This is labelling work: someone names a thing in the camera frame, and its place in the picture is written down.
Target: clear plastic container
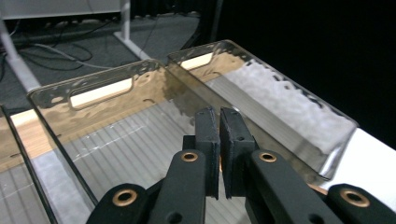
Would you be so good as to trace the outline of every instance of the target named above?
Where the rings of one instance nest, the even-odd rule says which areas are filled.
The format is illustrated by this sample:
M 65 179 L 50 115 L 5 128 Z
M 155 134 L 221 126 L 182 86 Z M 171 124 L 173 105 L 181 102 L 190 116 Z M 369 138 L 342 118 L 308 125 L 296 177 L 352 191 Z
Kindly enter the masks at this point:
M 92 205 L 119 184 L 148 188 L 164 178 L 183 135 L 194 134 L 195 112 L 212 105 L 219 115 L 231 106 L 154 60 L 42 87 L 28 98 Z M 222 186 L 219 196 L 206 199 L 207 223 L 249 223 L 243 198 L 226 200 Z
M 258 126 L 261 147 L 283 146 L 320 176 L 333 177 L 356 121 L 229 40 L 168 60 L 172 73 L 196 77 Z

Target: plastic tray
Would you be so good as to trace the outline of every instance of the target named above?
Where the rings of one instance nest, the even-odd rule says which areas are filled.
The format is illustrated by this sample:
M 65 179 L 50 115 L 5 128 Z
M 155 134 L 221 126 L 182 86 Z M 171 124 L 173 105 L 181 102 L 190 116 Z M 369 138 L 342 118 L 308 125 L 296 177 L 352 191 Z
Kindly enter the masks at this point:
M 0 106 L 0 223 L 55 223 L 32 165 L 23 162 L 23 146 L 6 115 Z
M 229 40 L 168 59 L 171 72 L 197 77 L 320 176 L 333 177 L 356 121 Z M 255 137 L 280 150 L 268 136 Z
M 88 207 L 119 184 L 148 188 L 164 178 L 183 135 L 194 134 L 195 112 L 231 106 L 195 77 L 175 76 L 153 60 L 42 87 L 28 98 L 91 198 Z M 219 201 L 206 199 L 206 223 L 249 223 L 244 199 L 226 200 L 219 183 Z

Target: floor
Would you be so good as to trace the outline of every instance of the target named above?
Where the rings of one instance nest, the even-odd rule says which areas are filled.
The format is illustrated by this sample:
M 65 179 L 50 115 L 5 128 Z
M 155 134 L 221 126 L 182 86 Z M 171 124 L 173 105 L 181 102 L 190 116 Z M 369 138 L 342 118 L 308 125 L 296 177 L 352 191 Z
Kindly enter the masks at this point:
M 199 17 L 196 14 L 187 16 L 165 14 L 157 18 L 135 18 L 131 21 L 131 39 L 148 56 L 166 63 L 166 55 L 178 51 L 187 42 L 195 31 L 198 21 Z M 101 26 L 104 27 L 84 35 Z M 49 44 L 51 46 L 53 40 L 57 41 L 56 39 L 62 35 L 61 43 L 56 49 L 79 58 L 84 63 L 103 67 L 117 67 L 139 61 L 113 35 L 119 30 L 120 24 L 116 21 L 84 21 L 65 28 L 63 23 L 59 23 L 52 29 L 25 35 L 15 34 L 12 37 L 17 46 L 22 43 L 52 42 Z M 37 47 L 21 49 L 20 55 L 42 86 L 103 70 L 89 66 L 79 67 L 78 63 Z M 26 100 L 26 92 L 8 64 L 2 63 L 2 65 L 4 78 L 0 82 L 0 104 L 13 113 L 31 108 Z

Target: black curtain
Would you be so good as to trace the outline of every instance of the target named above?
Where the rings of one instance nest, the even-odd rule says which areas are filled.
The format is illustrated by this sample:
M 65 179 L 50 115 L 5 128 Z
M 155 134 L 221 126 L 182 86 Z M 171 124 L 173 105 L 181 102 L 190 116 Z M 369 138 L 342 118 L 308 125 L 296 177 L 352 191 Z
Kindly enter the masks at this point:
M 224 1 L 231 39 L 396 148 L 396 2 Z

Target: black cable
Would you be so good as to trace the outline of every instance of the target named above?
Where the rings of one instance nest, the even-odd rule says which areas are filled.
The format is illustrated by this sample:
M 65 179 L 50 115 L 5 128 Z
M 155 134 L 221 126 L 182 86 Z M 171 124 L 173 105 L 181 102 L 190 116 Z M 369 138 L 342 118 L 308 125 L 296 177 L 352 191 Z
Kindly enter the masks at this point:
M 74 57 L 74 58 L 76 58 L 77 60 L 79 60 L 79 61 L 81 61 L 81 62 L 87 62 L 88 60 L 90 60 L 90 59 L 93 57 L 92 53 L 91 53 L 88 49 L 82 47 L 81 45 L 72 44 L 72 46 L 74 46 L 75 48 L 84 50 L 86 53 L 88 53 L 89 56 L 88 56 L 87 58 L 79 58 L 78 56 L 74 56 L 74 55 L 72 55 L 72 54 L 67 54 L 67 55 L 69 55 L 69 56 L 71 56 L 71 57 Z M 50 50 L 48 50 L 48 49 L 42 49 L 42 48 L 40 48 L 40 49 L 43 50 L 43 51 L 45 51 L 45 52 L 47 52 L 47 53 L 49 53 L 49 54 L 55 54 L 53 51 L 50 51 Z M 74 61 L 71 61 L 70 59 L 66 59 L 65 57 L 60 58 L 60 57 L 54 57 L 54 56 L 45 56 L 45 55 L 34 54 L 34 53 L 32 53 L 32 52 L 26 52 L 26 51 L 21 51 L 21 50 L 19 51 L 19 53 L 20 53 L 20 55 L 22 55 L 27 61 L 29 61 L 29 62 L 31 62 L 31 63 L 37 65 L 37 66 L 40 66 L 40 67 L 49 69 L 49 70 L 54 70 L 54 71 L 75 71 L 75 70 L 78 70 L 79 68 L 81 68 L 81 67 L 83 66 L 83 65 L 81 64 L 81 65 L 79 65 L 79 66 L 77 66 L 77 67 L 72 67 L 72 68 L 59 68 L 59 67 L 53 67 L 53 66 L 49 66 L 49 65 L 46 65 L 46 64 L 44 64 L 44 63 L 41 63 L 41 62 L 35 60 L 34 58 L 43 59 L 43 60 L 52 60 L 52 61 L 58 61 L 58 62 L 59 62 L 59 61 L 60 61 L 60 62 L 71 62 L 71 63 L 74 63 Z
M 148 37 L 146 38 L 146 41 L 145 41 L 145 44 L 143 45 L 143 48 L 140 50 L 140 52 L 139 52 L 139 58 L 140 58 L 140 54 L 142 53 L 142 51 L 146 48 L 146 45 L 147 45 L 147 43 L 149 42 L 149 39 L 151 38 L 151 35 L 152 35 L 152 32 L 154 31 L 154 29 L 155 29 L 155 27 L 157 26 L 157 23 L 158 23 L 158 17 L 156 17 L 154 20 L 155 20 L 155 23 L 154 23 L 154 25 L 152 26 L 152 28 L 151 28 L 151 30 L 149 31 L 149 34 L 148 34 Z
M 50 67 L 50 66 L 47 66 L 47 65 L 45 65 L 45 64 L 43 64 L 43 63 L 39 63 L 39 62 L 35 61 L 34 59 L 32 59 L 30 56 L 24 54 L 23 52 L 21 53 L 21 55 L 23 55 L 23 57 L 24 57 L 27 61 L 29 61 L 29 62 L 31 62 L 31 63 L 37 65 L 37 66 L 40 66 L 40 67 L 43 67 L 43 68 L 47 68 L 47 69 L 49 69 L 49 70 L 54 70 L 54 71 L 75 71 L 75 70 L 78 70 L 80 67 L 83 66 L 82 64 L 80 64 L 79 66 L 73 67 L 73 68 L 57 68 L 57 67 Z
M 82 47 L 81 45 L 78 45 L 78 44 L 71 44 L 71 46 L 73 46 L 73 47 L 75 47 L 75 48 L 77 48 L 77 49 L 82 49 L 82 50 L 85 51 L 89 56 L 88 56 L 87 58 L 85 58 L 85 59 L 81 59 L 81 58 L 79 58 L 78 56 L 75 56 L 75 55 L 70 54 L 70 53 L 67 53 L 67 55 L 69 55 L 69 56 L 71 56 L 71 57 L 73 57 L 73 58 L 76 58 L 77 60 L 79 60 L 79 61 L 81 61 L 81 62 L 87 62 L 87 61 L 89 61 L 89 60 L 93 57 L 93 54 L 92 54 L 88 49 Z M 43 48 L 39 48 L 39 49 L 41 49 L 41 50 L 43 50 L 43 51 L 45 51 L 45 52 L 47 52 L 47 53 L 49 53 L 49 54 L 57 55 L 56 53 L 54 53 L 53 51 L 51 51 L 51 50 L 49 50 L 49 49 L 43 49 Z M 23 52 L 23 53 L 27 53 L 27 54 L 30 54 L 31 56 L 35 56 L 35 57 L 41 58 L 41 59 L 62 60 L 62 61 L 69 61 L 69 62 L 70 62 L 70 60 L 69 60 L 69 59 L 66 59 L 65 57 L 62 57 L 62 58 L 53 57 L 53 56 L 51 56 L 51 57 L 46 57 L 46 56 L 39 55 L 39 54 L 33 54 L 33 53 L 31 53 L 31 52 Z
M 100 25 L 100 26 L 94 28 L 93 30 L 90 30 L 89 32 L 86 32 L 86 33 L 81 34 L 81 35 L 73 36 L 73 37 L 70 37 L 70 38 L 66 38 L 66 39 L 63 40 L 63 42 L 68 42 L 68 41 L 70 41 L 70 40 L 80 39 L 80 38 L 82 38 L 82 37 L 85 36 L 85 35 L 89 35 L 89 34 L 95 32 L 95 31 L 97 31 L 97 30 L 99 30 L 99 29 L 102 29 L 103 27 L 109 25 L 111 22 L 115 21 L 116 19 L 117 19 L 117 18 L 114 17 L 114 18 L 112 18 L 110 21 L 106 22 L 106 23 L 103 24 L 103 25 Z
M 0 82 L 3 80 L 3 77 L 6 73 L 6 56 L 7 54 L 3 54 L 3 58 L 1 60 L 1 72 L 0 72 Z
M 58 37 L 56 38 L 55 44 L 52 45 L 53 48 L 55 48 L 56 46 L 58 46 L 61 43 L 62 40 L 62 34 L 64 33 L 64 28 L 66 28 L 67 22 L 64 21 L 64 25 L 62 26 L 62 30 L 59 33 Z

